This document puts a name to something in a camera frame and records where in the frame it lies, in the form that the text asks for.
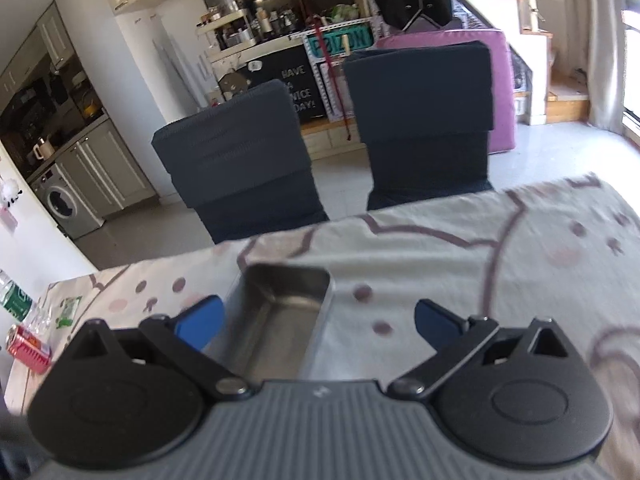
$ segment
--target red leash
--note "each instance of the red leash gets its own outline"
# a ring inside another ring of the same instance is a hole
[[[324,42],[324,38],[322,37],[322,32],[320,31],[320,25],[318,25],[318,22],[320,21],[320,17],[318,15],[315,15],[313,17],[313,20],[314,20],[314,28],[316,30],[316,38],[318,38],[318,43],[320,44],[322,55],[324,56],[324,60],[326,61],[327,68],[329,69],[329,79],[331,80],[331,83],[334,85],[335,94],[338,97],[338,103],[340,104],[342,120],[344,121],[344,127],[347,129],[347,140],[351,140],[351,131],[349,130],[347,114],[344,111],[344,103],[342,102],[342,95],[340,94],[340,89],[338,88],[338,82],[336,81],[336,78],[335,78],[334,66],[331,64],[331,56],[329,55],[329,51],[327,50],[326,43]]]

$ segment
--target metal tray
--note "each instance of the metal tray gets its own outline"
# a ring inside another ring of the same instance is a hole
[[[305,379],[333,290],[327,270],[255,264],[225,302],[204,353],[250,381]]]

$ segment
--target dining table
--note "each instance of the dining table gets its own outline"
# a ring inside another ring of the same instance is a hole
[[[423,298],[504,327],[554,319],[610,399],[598,463],[614,478],[640,478],[640,218],[595,174],[409,203],[51,283],[36,307],[52,320],[66,298],[81,301],[69,326],[52,321],[38,336],[55,362],[91,318],[128,328],[212,294],[225,300],[258,262],[332,276],[313,380],[373,378],[385,388],[434,355],[414,324]],[[16,361],[8,409],[25,413],[45,376]]]

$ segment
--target staircase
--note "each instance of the staircase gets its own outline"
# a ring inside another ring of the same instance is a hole
[[[459,0],[465,12],[475,15],[483,26],[502,30],[517,54],[514,60],[516,79],[517,58],[528,67],[526,89],[516,83],[516,110],[525,107],[522,120],[528,124],[546,124],[585,120],[589,112],[589,97],[584,86],[553,72],[551,40],[553,35],[538,27],[536,0]]]

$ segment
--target white curtain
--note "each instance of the white curtain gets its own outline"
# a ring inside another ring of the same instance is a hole
[[[597,128],[622,133],[625,31],[622,0],[564,0],[569,67],[587,78]]]

